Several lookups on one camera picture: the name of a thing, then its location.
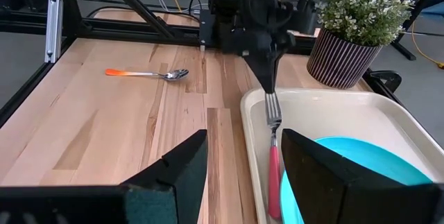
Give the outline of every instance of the floor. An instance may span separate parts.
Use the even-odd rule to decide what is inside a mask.
[[[159,4],[157,0],[141,0],[143,3]],[[164,0],[171,7],[174,0]],[[178,0],[181,7],[188,7],[189,0]],[[78,1],[82,15],[101,6],[115,6],[111,3]],[[419,17],[415,31],[426,33],[444,33],[444,18]],[[416,36],[418,46],[430,57],[444,62],[442,37]],[[435,64],[422,58],[415,49],[410,35],[405,35],[401,43],[412,53],[417,54],[416,61],[409,61],[392,46],[382,49],[371,68],[374,70],[395,70],[402,76],[402,84],[395,95],[434,139],[444,147],[444,71]],[[0,106],[28,80],[42,64],[44,53],[44,36],[0,33]]]

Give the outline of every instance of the blue plate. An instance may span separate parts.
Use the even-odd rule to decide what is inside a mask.
[[[347,157],[366,168],[405,185],[416,185],[432,182],[417,168],[410,165],[397,155],[369,144],[365,141],[349,137],[324,137],[317,139],[320,145]],[[284,224],[303,224],[302,216],[291,190],[287,172],[282,176],[280,187],[280,207]]]

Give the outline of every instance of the red fork handle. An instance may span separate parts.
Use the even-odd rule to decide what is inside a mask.
[[[270,147],[270,170],[268,172],[268,214],[276,220],[281,219],[279,188],[279,150],[277,146],[272,146]]]

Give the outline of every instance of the striped pot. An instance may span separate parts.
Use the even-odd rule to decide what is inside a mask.
[[[324,85],[348,89],[358,83],[381,48],[353,44],[322,28],[311,51],[307,70]]]

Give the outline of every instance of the potted plant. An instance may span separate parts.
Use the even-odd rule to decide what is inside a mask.
[[[353,87],[383,46],[403,31],[412,0],[323,0],[316,4],[323,25],[307,64],[319,82]]]

